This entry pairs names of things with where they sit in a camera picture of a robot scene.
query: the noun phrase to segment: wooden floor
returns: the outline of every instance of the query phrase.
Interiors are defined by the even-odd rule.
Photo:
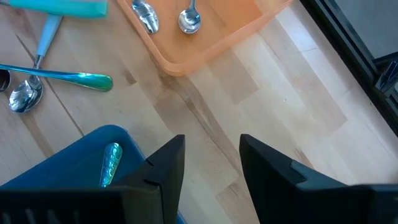
[[[31,66],[44,20],[1,6],[0,62]],[[11,91],[1,94],[1,183],[104,124],[126,128],[147,156],[186,135],[180,210],[189,223],[258,223],[241,133],[346,184],[398,181],[398,138],[298,1],[180,78],[156,67],[111,2],[105,20],[64,19],[43,67],[106,73],[114,89],[44,80],[42,102],[21,116],[8,110]]]

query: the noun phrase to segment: black frame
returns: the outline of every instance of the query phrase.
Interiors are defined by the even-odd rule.
[[[398,53],[374,58],[334,1],[300,0],[357,82],[398,136],[398,92],[388,95],[377,87],[380,65],[398,58]]]

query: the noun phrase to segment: black object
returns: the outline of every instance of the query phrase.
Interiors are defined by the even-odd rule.
[[[398,185],[346,186],[247,134],[239,151],[260,223],[398,222]]]
[[[394,89],[398,79],[387,74],[388,85],[382,84],[385,68],[398,60],[398,52],[374,58],[334,0],[300,1],[398,136],[398,91]]]
[[[0,223],[175,224],[184,159],[178,135],[106,189],[0,190]]]

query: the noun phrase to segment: iridescent handle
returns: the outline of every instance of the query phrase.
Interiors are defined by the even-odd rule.
[[[99,179],[100,187],[106,187],[111,184],[122,154],[123,149],[118,143],[111,143],[106,146],[101,168],[101,178]]]
[[[58,80],[63,80],[99,91],[109,91],[110,89],[112,89],[113,86],[112,78],[102,74],[82,72],[57,72],[3,64],[0,64],[0,69],[28,73],[31,75],[37,75],[47,78],[56,78]]]

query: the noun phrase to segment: orange tray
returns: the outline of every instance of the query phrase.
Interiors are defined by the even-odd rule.
[[[117,2],[163,70],[181,76],[257,32],[292,0],[197,0],[201,27],[192,35],[178,26],[190,0],[147,0],[159,18],[159,31],[151,35],[134,14],[131,0]]]

